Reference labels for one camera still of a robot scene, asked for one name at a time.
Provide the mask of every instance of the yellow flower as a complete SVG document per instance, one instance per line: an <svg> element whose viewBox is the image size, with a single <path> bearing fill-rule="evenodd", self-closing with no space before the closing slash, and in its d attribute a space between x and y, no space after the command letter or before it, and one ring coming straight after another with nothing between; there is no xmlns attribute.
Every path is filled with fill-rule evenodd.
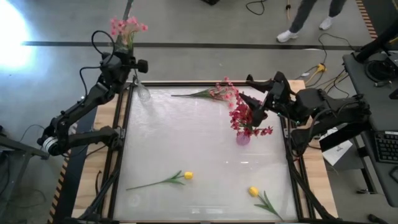
<svg viewBox="0 0 398 224"><path fill-rule="evenodd" d="M190 180L193 178L193 172L185 172L184 173L184 178L187 180Z"/></svg>
<svg viewBox="0 0 398 224"><path fill-rule="evenodd" d="M249 188L249 194L252 197L257 197L259 195L259 189L255 188L255 187L250 187Z"/></svg>

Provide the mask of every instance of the gray pants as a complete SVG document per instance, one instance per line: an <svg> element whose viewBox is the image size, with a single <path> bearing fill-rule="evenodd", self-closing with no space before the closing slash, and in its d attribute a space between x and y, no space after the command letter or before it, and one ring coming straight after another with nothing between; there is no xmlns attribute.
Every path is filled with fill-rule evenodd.
<svg viewBox="0 0 398 224"><path fill-rule="evenodd" d="M307 20L308 15L312 10L313 5L317 0L302 0L300 7L298 8L296 18L292 23L289 31L292 33L297 33L304 25L304 22ZM343 9L344 3L346 0L331 0L330 8L329 8L329 16L335 17L337 16L341 10Z"/></svg>

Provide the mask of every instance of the pink vase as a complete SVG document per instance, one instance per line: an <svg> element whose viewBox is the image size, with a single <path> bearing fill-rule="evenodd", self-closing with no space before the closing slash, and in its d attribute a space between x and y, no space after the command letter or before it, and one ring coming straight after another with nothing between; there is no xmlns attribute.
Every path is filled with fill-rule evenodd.
<svg viewBox="0 0 398 224"><path fill-rule="evenodd" d="M245 146L249 144L250 137L245 136L243 133L240 133L236 136L236 143L240 146Z"/></svg>

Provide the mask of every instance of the bright light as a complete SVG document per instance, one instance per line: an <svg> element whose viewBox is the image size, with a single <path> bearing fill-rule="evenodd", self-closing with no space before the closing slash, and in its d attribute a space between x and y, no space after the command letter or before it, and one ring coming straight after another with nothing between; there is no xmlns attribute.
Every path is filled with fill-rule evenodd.
<svg viewBox="0 0 398 224"><path fill-rule="evenodd" d="M0 0L0 65L20 67L27 63L31 47L21 46L28 39L25 20L14 6Z"/></svg>

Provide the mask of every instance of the white table surface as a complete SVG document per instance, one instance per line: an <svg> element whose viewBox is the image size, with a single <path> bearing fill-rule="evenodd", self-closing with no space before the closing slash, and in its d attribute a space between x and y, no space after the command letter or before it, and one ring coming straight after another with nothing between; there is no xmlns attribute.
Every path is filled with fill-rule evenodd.
<svg viewBox="0 0 398 224"><path fill-rule="evenodd" d="M150 87L151 100L132 99L119 178L114 218L122 221L272 221L274 214L255 207L258 198L248 187L265 190L284 220L296 220L279 117L270 112L261 127L272 135L236 144L227 103L200 98L171 97L202 87ZM240 92L264 99L249 87ZM159 184L135 190L191 171L186 185Z"/></svg>

